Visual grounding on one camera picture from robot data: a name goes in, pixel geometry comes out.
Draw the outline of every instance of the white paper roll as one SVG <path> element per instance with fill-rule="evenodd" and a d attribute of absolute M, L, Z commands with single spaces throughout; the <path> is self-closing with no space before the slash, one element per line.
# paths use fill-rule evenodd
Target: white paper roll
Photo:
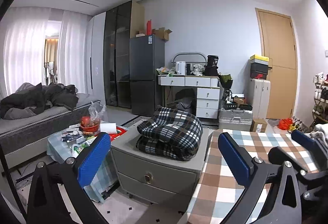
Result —
<path fill-rule="evenodd" d="M 116 134 L 116 123 L 101 123 L 100 124 L 100 131 L 106 132 L 108 134 Z"/>

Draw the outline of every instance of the plaid blanket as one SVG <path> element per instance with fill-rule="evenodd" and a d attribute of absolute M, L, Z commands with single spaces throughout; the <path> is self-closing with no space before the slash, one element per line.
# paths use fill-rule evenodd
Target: plaid blanket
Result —
<path fill-rule="evenodd" d="M 161 106 L 137 130 L 142 135 L 136 143 L 139 150 L 182 161 L 196 155 L 203 133 L 201 122 L 194 115 Z"/>
<path fill-rule="evenodd" d="M 244 190 L 243 186 L 237 184 L 218 149 L 218 137 L 222 132 L 228 132 L 236 143 L 244 147 L 252 157 L 259 156 L 266 163 L 269 163 L 268 152 L 270 149 L 280 146 L 310 173 L 318 171 L 309 153 L 292 140 L 288 133 L 216 130 L 213 132 L 205 165 L 187 212 L 178 224 L 219 224 Z M 259 216 L 269 188 L 270 184 L 266 184 L 247 223 L 255 221 Z"/>

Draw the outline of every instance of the tablecloth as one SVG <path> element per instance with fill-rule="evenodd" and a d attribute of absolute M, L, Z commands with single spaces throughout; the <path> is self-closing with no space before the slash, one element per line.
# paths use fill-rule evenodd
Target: tablecloth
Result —
<path fill-rule="evenodd" d="M 261 157 L 266 163 L 272 147 L 280 146 L 309 172 L 317 172 L 309 153 L 290 134 L 216 130 L 212 134 L 205 165 L 190 200 L 188 209 L 178 224 L 218 224 L 231 210 L 244 187 L 238 185 L 218 149 L 218 137 L 228 132 L 236 143 L 252 156 Z M 270 184 L 266 184 L 247 223 L 255 221 L 263 207 Z"/>
<path fill-rule="evenodd" d="M 63 163 L 67 158 L 72 156 L 71 149 L 67 143 L 61 140 L 62 132 L 56 132 L 48 138 L 47 154 L 58 163 Z M 91 184 L 85 186 L 84 190 L 91 200 L 103 204 L 105 200 L 101 194 L 109 190 L 117 180 L 113 160 L 108 152 Z"/>

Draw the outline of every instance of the white sheer curtain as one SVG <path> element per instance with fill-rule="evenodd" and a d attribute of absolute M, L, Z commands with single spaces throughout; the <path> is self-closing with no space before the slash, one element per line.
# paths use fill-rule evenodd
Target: white sheer curtain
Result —
<path fill-rule="evenodd" d="M 74 84 L 79 93 L 86 92 L 85 38 L 88 15 L 63 13 L 57 50 L 58 83 Z"/>
<path fill-rule="evenodd" d="M 13 7 L 8 9 L 0 26 L 3 67 L 0 81 L 2 96 L 14 93 L 24 82 L 45 84 L 43 59 L 45 30 L 50 8 Z"/>

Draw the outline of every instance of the gold drawer handle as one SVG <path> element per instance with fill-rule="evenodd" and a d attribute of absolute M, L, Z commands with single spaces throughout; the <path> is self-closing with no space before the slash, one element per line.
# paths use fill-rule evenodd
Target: gold drawer handle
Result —
<path fill-rule="evenodd" d="M 150 173 L 147 173 L 145 175 L 145 181 L 147 184 L 151 184 L 152 179 L 153 179 L 153 176 Z"/>

